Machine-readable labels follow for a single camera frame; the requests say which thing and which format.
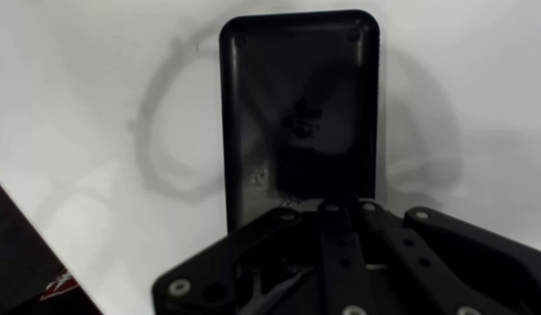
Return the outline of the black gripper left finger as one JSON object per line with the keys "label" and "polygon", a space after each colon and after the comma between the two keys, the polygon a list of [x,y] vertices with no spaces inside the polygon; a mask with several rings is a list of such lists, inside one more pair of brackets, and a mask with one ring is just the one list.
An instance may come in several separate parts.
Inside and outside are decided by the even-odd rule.
{"label": "black gripper left finger", "polygon": [[317,227],[326,315],[379,315],[370,271],[349,210],[322,203],[317,210]]}

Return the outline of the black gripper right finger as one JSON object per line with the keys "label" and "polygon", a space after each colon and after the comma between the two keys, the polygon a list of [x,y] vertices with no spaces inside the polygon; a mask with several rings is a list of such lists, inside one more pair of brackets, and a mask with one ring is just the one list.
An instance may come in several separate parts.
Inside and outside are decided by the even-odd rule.
{"label": "black gripper right finger", "polygon": [[501,302],[466,285],[422,236],[377,201],[358,204],[356,225],[365,259],[384,266],[408,315],[505,315]]}

